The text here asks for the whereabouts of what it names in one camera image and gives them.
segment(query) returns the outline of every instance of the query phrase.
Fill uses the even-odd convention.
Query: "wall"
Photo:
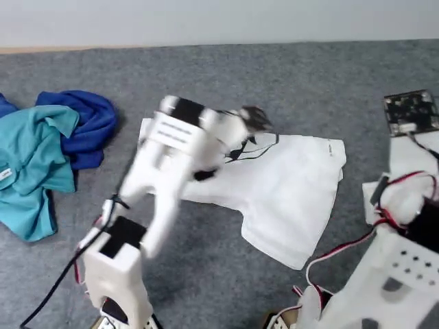
[[[0,0],[0,47],[439,38],[438,0]]]

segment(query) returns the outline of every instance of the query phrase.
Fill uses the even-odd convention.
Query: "label sticker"
[[[3,170],[3,171],[0,173],[0,181],[2,181],[2,180],[4,180],[4,179],[8,178],[8,177],[11,176],[11,175],[12,175],[12,170],[11,170],[11,168],[7,168],[6,170]]]

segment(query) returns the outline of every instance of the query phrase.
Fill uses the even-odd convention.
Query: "gray carpet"
[[[75,244],[109,196],[137,141],[143,117],[175,94],[214,108],[257,104],[281,134],[340,138],[348,161],[319,254],[366,231],[361,183],[387,169],[388,129],[381,98],[428,88],[439,95],[439,40],[226,45],[89,50],[0,56],[0,92],[21,107],[42,90],[79,88],[119,109],[121,129],[96,170],[79,174],[78,191],[54,193],[59,232],[38,243],[0,226],[0,328],[17,328],[58,277]],[[147,223],[148,197],[132,216]],[[184,202],[163,252],[144,266],[144,281],[165,328],[259,328],[264,314],[296,303],[292,271],[241,238],[241,215]],[[366,246],[313,271],[343,287]],[[97,313],[70,273],[30,327],[88,328]],[[437,328],[433,312],[424,328]]]

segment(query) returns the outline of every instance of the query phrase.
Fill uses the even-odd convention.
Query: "blue cloth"
[[[7,101],[3,94],[0,93],[0,118],[17,110],[18,108]]]
[[[60,135],[69,137],[78,120],[66,106],[36,106],[0,119],[0,221],[26,241],[56,231],[47,189],[75,191]]]
[[[35,105],[64,105],[78,112],[80,121],[72,135],[61,137],[62,152],[70,156],[72,169],[96,168],[101,164],[102,149],[117,124],[116,111],[109,100],[81,90],[43,91]]]

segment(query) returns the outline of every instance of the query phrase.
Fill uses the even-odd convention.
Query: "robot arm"
[[[174,96],[162,100],[121,182],[117,201],[104,204],[99,226],[106,231],[84,253],[90,299],[97,308],[104,305],[101,313],[114,327],[143,329],[151,322],[153,311],[142,282],[141,261],[160,251],[185,184],[196,171],[219,168],[231,147],[268,128],[270,123],[258,108],[216,111]],[[146,229],[125,215],[149,191],[154,191],[155,208]],[[93,228],[80,247],[99,231]],[[108,300],[119,308],[119,316],[109,314]]]

